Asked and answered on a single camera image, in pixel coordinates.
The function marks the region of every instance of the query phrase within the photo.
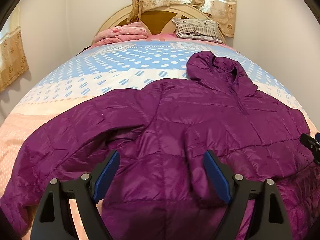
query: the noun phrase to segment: white wall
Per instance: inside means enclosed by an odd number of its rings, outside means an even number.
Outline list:
[[[284,84],[320,129],[320,25],[303,0],[238,0],[233,46]]]
[[[22,97],[71,58],[66,0],[21,0],[20,25],[29,70],[0,93],[0,124]]]
[[[90,46],[102,24],[132,0],[67,0],[67,21],[72,54]]]

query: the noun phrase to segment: metal screw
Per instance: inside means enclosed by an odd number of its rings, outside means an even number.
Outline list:
[[[267,183],[271,186],[273,185],[275,182],[272,179],[267,179]]]
[[[88,173],[84,173],[81,175],[81,179],[83,180],[86,180],[86,179],[89,179],[90,178],[90,175]]]
[[[235,179],[236,180],[243,180],[243,176],[241,174],[236,174]]]
[[[58,182],[58,179],[56,179],[56,178],[53,178],[50,180],[50,184],[52,184],[52,185],[56,184],[57,182]]]

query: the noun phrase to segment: pillow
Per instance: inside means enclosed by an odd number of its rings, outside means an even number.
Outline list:
[[[176,24],[176,35],[179,38],[224,43],[218,23],[212,20],[172,19]]]

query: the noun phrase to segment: bed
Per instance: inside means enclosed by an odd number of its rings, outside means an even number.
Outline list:
[[[131,9],[132,6],[127,6],[115,13],[97,32],[125,25]],[[141,16],[150,34],[147,40],[85,50],[56,68],[25,95],[0,127],[0,196],[22,143],[39,126],[73,106],[113,89],[142,89],[146,84],[163,78],[187,79],[188,59],[193,53],[203,50],[240,62],[259,90],[302,111],[314,136],[316,127],[295,97],[276,78],[224,44],[177,38],[173,34],[172,18],[208,19],[189,5],[148,11]],[[70,205],[79,238],[87,239],[76,203],[71,200]]]

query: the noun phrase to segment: bed headboard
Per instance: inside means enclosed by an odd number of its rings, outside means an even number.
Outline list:
[[[102,25],[97,34],[108,28],[126,25],[127,18],[131,11],[132,5],[117,11]],[[173,18],[210,20],[203,12],[188,4],[158,7],[141,15],[141,21],[150,35],[173,33],[175,31],[175,24],[171,20]]]

